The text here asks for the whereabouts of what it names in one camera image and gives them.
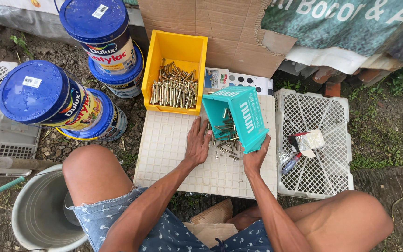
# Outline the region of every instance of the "teal plastic bin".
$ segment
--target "teal plastic bin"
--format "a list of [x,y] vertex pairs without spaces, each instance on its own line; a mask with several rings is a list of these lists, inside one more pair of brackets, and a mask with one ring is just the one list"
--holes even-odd
[[214,126],[223,125],[225,108],[231,111],[239,140],[245,148],[244,153],[261,148],[269,131],[264,127],[261,107],[254,87],[226,87],[212,94],[204,94],[203,106],[213,127],[214,136],[220,137],[221,131]]

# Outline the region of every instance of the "man's hand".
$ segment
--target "man's hand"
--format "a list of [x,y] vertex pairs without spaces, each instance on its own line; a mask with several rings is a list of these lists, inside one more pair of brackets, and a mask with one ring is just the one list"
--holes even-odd
[[201,117],[197,117],[192,123],[192,128],[188,133],[188,145],[183,162],[187,162],[192,168],[202,164],[208,157],[208,143],[211,140],[212,130],[208,130],[205,135],[208,120],[205,119],[200,128]]
[[250,152],[243,156],[243,168],[246,175],[259,174],[264,158],[267,155],[270,139],[271,137],[267,134],[260,150]]

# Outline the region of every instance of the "yellow plastic bin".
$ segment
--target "yellow plastic bin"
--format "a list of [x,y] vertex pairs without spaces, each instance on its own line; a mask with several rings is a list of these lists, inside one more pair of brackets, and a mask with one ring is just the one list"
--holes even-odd
[[[190,36],[152,31],[150,40],[149,54],[147,56],[146,69],[144,71],[144,80],[142,83],[142,94],[144,96],[144,106],[147,110],[164,111],[188,115],[198,115],[202,106],[203,81],[205,74],[206,48],[208,38],[203,36]],[[195,108],[174,108],[171,106],[159,106],[150,104],[152,96],[153,81],[158,81],[158,71],[163,58],[165,64],[175,62],[175,65],[183,71],[190,72],[197,70],[198,93],[197,105]]]

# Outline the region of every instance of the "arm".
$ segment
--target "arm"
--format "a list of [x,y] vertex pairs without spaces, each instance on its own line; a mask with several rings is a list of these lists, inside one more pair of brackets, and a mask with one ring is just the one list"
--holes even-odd
[[275,251],[281,252],[312,251],[307,239],[279,205],[259,173],[269,144],[270,136],[267,135],[260,150],[243,156],[243,165],[259,205],[271,246]]
[[162,179],[155,182],[122,213],[110,227],[99,252],[137,252],[142,241],[164,213],[172,195],[189,173],[208,156],[212,131],[206,135],[207,120],[200,128],[200,117],[194,120],[188,133],[188,145],[183,161]]

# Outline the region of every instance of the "green handle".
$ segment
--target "green handle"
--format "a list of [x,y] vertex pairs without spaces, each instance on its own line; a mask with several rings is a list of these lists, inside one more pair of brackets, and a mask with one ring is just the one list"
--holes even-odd
[[6,189],[8,189],[8,188],[10,188],[10,187],[12,187],[12,186],[18,184],[19,182],[23,182],[23,181],[25,181],[25,179],[24,179],[23,176],[21,176],[21,177],[17,178],[16,180],[14,180],[14,181],[12,181],[12,182],[9,182],[9,183],[7,183],[7,184],[1,186],[1,187],[0,187],[0,192],[2,192],[2,191],[4,191],[4,190],[6,190]]

